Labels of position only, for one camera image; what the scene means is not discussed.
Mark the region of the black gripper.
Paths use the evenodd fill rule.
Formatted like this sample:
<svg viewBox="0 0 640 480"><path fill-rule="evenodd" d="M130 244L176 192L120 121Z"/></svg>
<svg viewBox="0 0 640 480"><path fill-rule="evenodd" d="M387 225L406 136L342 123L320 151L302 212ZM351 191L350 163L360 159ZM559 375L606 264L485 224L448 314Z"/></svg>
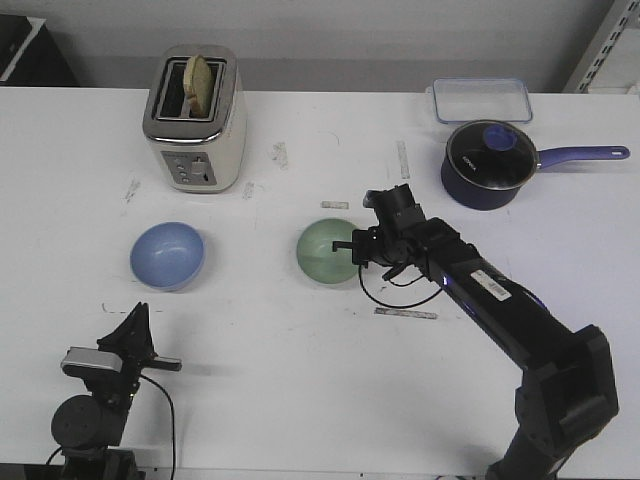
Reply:
<svg viewBox="0 0 640 480"><path fill-rule="evenodd" d="M150 329L147 303L138 302L125 320L97 341L98 349L117 354L123 360L119 374L94 374L83 380L87 390L108 406L130 406L140 387L144 369L170 372L182 370L182 361L158 356ZM144 347L145 355L131 355Z"/></svg>
<svg viewBox="0 0 640 480"><path fill-rule="evenodd" d="M383 280L392 280L408 267L415 267L425 276L424 249L417 230L425 221L401 224L398 228L379 224L367 230L354 230L352 242L335 240L332 250L351 250L351 260L356 266L367 268L370 262L387 267Z"/></svg>

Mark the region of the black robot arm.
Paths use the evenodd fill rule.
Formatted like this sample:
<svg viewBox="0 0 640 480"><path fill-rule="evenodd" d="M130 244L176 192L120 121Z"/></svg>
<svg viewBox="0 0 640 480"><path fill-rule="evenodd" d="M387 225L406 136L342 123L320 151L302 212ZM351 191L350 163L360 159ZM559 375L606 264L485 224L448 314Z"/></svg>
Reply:
<svg viewBox="0 0 640 480"><path fill-rule="evenodd" d="M62 372L83 381L87 392L65 400L51 420L51 434L64 457L62 479L144 479L135 453L122 449L134 397L146 369L178 372L179 359L161 357L154 348L149 306L139 302L116 329L97 340L95 348L71 346Z"/></svg>
<svg viewBox="0 0 640 480"><path fill-rule="evenodd" d="M594 325L576 332L529 290L508 279L443 220L381 223L355 230L333 250L356 265L374 262L390 275L416 267L521 369L515 391L518 428L488 479L554 479L574 451L618 414L611 352Z"/></svg>

